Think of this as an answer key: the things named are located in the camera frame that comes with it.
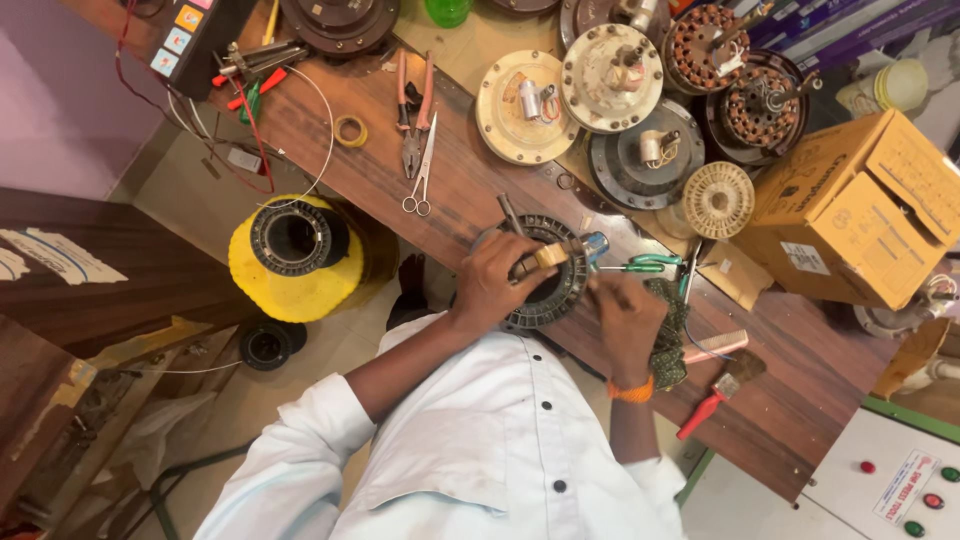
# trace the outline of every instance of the orange thread bracelet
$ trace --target orange thread bracelet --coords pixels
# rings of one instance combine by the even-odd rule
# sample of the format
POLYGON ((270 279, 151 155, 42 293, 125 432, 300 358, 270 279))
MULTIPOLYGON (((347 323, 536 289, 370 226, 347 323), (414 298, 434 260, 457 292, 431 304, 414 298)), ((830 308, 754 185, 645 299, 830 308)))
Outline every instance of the orange thread bracelet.
POLYGON ((621 390, 613 384, 612 380, 607 379, 607 395, 612 400, 623 400, 632 404, 646 403, 654 396, 654 376, 651 375, 643 386, 629 390, 621 390))

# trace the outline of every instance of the wooden workbench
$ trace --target wooden workbench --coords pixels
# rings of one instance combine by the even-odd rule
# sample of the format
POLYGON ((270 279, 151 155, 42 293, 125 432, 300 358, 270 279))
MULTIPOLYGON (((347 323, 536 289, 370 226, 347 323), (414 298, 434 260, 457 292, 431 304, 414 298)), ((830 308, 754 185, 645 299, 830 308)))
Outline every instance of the wooden workbench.
MULTIPOLYGON (((61 1, 110 36, 117 36, 123 26, 124 11, 114 0, 61 1)), ((242 49, 259 44, 271 3, 261 0, 257 6, 239 40, 242 49)), ((282 36, 289 37, 289 29, 284 28, 282 36)), ((135 54, 151 56, 156 39, 150 24, 133 22, 128 42, 135 54)), ((407 77, 421 84, 423 60, 408 58, 407 77)), ((113 62, 113 57, 100 61, 113 62)), ((396 75, 381 71, 380 64, 379 56, 373 56, 337 67, 319 59, 298 65, 324 90, 335 116, 357 114, 370 130, 361 148, 336 146, 323 182, 447 268, 459 270, 476 236, 502 219, 494 199, 501 191, 510 194, 517 212, 549 214, 574 229, 584 214, 593 215, 589 228, 610 238, 612 255, 608 257, 612 259, 626 260, 655 249, 640 238, 643 232, 635 231, 610 205, 601 207, 587 189, 557 188, 556 176, 563 171, 557 163, 521 167, 498 158, 477 132, 473 98, 442 72, 436 73, 434 88, 439 128, 429 190, 433 211, 425 218, 402 211, 400 201, 410 194, 412 181, 404 177, 400 163, 396 75)), ((226 110, 232 98, 232 91, 221 89, 211 94, 210 102, 226 110)), ((283 149, 306 171, 319 172, 330 124, 312 87, 288 77, 267 94, 259 118, 259 131, 267 142, 283 149)), ((821 306, 804 297, 767 292, 747 312, 702 279, 695 280, 693 287, 691 332, 707 337, 746 329, 751 349, 768 366, 766 375, 722 405, 695 435, 793 501, 897 344, 832 328, 821 306)), ((585 307, 542 331, 600 372, 608 372, 600 354, 599 325, 585 307)), ((658 394, 656 410, 682 424, 708 394, 721 367, 716 360, 691 366, 687 381, 658 394)))

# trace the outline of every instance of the man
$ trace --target man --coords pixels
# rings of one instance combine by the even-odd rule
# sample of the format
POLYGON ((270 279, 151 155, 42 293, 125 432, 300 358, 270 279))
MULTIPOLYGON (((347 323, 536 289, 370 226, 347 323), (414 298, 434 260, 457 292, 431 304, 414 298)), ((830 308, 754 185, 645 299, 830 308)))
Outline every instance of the man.
POLYGON ((673 500, 684 478, 660 458, 645 401, 667 306, 624 274, 589 283, 622 397, 608 443, 549 349, 491 331, 556 273, 509 283, 540 245, 488 235, 464 259, 451 310, 387 332, 376 358, 280 407, 196 538, 684 538, 673 500), (371 437, 341 514, 341 473, 371 437))

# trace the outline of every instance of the green button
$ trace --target green button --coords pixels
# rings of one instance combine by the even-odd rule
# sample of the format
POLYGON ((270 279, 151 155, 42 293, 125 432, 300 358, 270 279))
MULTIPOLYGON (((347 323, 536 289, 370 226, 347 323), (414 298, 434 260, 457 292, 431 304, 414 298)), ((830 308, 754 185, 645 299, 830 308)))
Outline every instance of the green button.
POLYGON ((957 471, 953 467, 944 467, 940 470, 940 474, 951 482, 960 482, 960 471, 957 471))
POLYGON ((920 538, 926 534, 926 529, 924 526, 920 525, 915 521, 908 521, 903 525, 903 528, 906 530, 906 533, 914 538, 920 538))

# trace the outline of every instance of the white shirt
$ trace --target white shirt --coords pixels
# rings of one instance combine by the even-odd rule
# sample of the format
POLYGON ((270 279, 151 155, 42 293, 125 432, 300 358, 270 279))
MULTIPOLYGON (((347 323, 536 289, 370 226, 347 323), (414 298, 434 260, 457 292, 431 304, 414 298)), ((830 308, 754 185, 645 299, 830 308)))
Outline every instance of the white shirt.
MULTIPOLYGON (((378 354, 441 314, 388 332, 378 354)), ((620 465, 573 379, 499 331, 447 360, 384 421, 331 375, 263 430, 196 539, 685 538, 668 458, 620 465), (351 454, 367 470, 337 509, 351 454)))

